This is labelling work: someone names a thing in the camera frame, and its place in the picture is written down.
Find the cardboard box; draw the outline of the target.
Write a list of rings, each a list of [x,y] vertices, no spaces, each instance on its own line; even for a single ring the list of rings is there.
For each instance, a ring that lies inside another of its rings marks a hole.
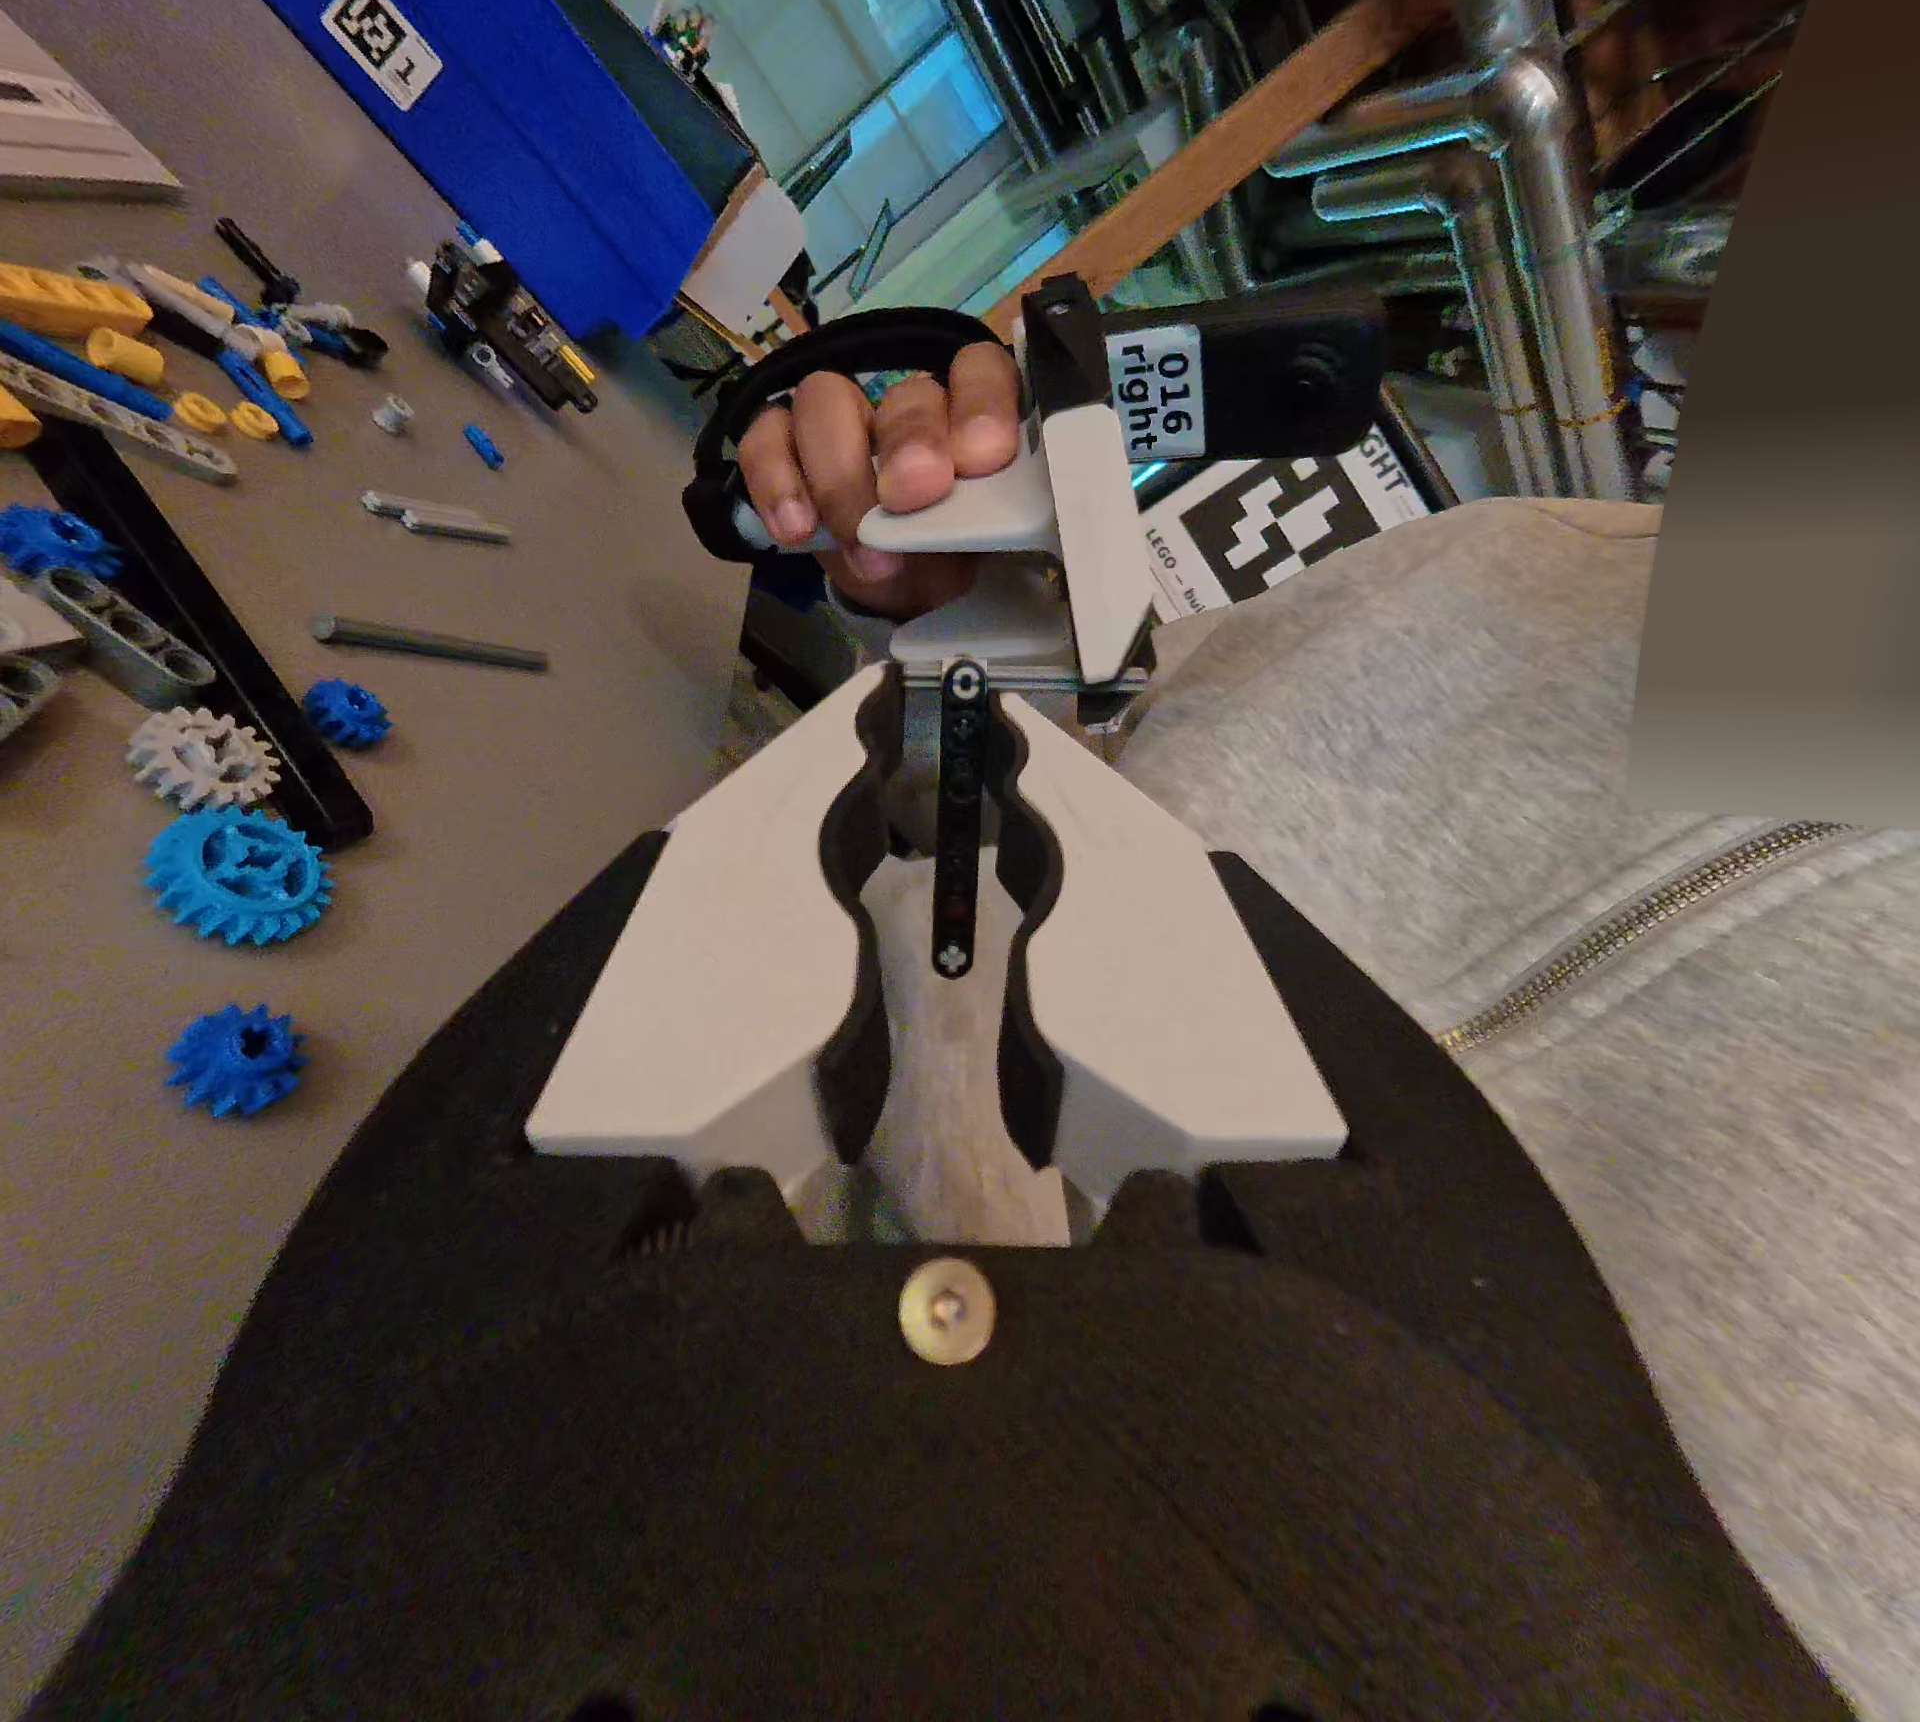
[[[805,288],[791,284],[803,256],[803,211],[755,165],[733,189],[684,275],[676,309],[739,359],[759,365],[772,348],[808,333]]]

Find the small black lego assembly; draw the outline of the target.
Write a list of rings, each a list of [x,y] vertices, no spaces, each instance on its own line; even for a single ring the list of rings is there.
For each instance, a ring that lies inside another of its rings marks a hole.
[[[596,371],[491,242],[452,237],[410,277],[428,326],[454,359],[553,415],[598,409]]]

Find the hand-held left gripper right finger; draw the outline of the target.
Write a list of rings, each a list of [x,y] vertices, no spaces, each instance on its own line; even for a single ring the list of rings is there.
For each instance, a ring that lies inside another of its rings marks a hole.
[[[1203,839],[1017,694],[995,751],[1020,1156],[1095,1214],[1140,1175],[1336,1158],[1348,1122]]]

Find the silver round duct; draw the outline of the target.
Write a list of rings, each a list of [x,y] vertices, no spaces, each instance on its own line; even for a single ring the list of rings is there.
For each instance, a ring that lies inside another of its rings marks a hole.
[[[1405,85],[1272,154],[1313,181],[1325,222],[1428,213],[1448,222],[1489,376],[1529,390],[1507,419],[1529,494],[1632,502],[1619,318],[1576,167],[1580,128],[1555,0],[1452,0],[1466,71]]]

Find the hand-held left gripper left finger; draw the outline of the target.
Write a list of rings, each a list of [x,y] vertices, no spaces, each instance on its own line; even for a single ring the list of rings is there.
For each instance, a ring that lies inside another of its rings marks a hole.
[[[875,921],[900,671],[873,664],[695,801],[657,859],[524,1134],[785,1197],[855,1167],[893,1068]]]

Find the person's right hand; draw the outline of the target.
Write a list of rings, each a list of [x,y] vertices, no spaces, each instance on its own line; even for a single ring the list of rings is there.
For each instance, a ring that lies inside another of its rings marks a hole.
[[[865,544],[873,511],[912,514],[961,481],[995,477],[1023,447],[1024,389],[1014,354],[972,342],[944,380],[915,374],[870,401],[853,376],[817,373],[787,407],[765,409],[736,449],[736,468],[772,541],[799,550],[817,536],[829,584],[855,610],[894,625],[962,598],[968,555],[899,555]]]

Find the lego instruction booklet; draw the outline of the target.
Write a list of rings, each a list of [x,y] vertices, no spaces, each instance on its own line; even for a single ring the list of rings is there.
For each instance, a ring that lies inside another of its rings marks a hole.
[[[2,14],[2,198],[182,207],[180,177]]]

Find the pile of loose lego pieces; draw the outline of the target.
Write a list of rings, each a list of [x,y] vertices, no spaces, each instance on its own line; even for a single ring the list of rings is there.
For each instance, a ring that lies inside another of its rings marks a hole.
[[[327,850],[372,834],[337,755],[385,747],[390,713],[349,678],[296,696],[127,465],[231,488],[229,435],[308,449],[293,324],[139,262],[5,262],[2,317],[5,450],[78,502],[7,502],[5,576],[146,710],[125,758],[173,817],[143,885],[198,940],[294,943],[332,903]]]

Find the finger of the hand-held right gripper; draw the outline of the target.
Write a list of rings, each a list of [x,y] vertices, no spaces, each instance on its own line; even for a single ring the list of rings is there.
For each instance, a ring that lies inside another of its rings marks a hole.
[[[965,595],[893,631],[889,661],[985,657],[1062,664],[1083,675],[1061,568],[1045,556],[992,555]]]
[[[1045,415],[1039,436],[1081,682],[1111,689],[1134,667],[1158,595],[1121,421],[1071,409]]]

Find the cluttered office desk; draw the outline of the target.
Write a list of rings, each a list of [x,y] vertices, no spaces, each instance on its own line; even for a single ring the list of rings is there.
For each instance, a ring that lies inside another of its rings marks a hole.
[[[744,126],[741,105],[713,73],[713,16],[682,0],[609,0],[625,16],[660,60],[675,71],[687,88],[721,119],[746,151],[756,142]]]

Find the black yellow lego beam assembly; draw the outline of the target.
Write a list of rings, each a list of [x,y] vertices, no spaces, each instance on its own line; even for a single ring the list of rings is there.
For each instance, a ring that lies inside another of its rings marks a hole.
[[[938,689],[928,960],[949,982],[967,978],[976,960],[991,710],[983,663],[961,657],[947,664]]]

